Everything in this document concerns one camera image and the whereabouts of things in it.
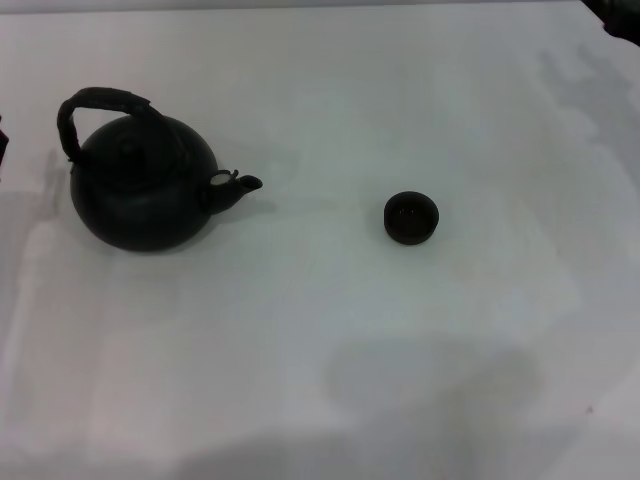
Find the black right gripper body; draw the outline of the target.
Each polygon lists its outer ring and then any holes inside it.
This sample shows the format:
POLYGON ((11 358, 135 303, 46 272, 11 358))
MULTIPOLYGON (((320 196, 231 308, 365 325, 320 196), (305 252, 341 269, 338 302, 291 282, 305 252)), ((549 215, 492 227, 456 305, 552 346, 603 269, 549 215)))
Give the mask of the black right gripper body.
POLYGON ((589 0, 585 6, 601 20, 603 30, 616 38, 639 37, 639 2, 589 0))

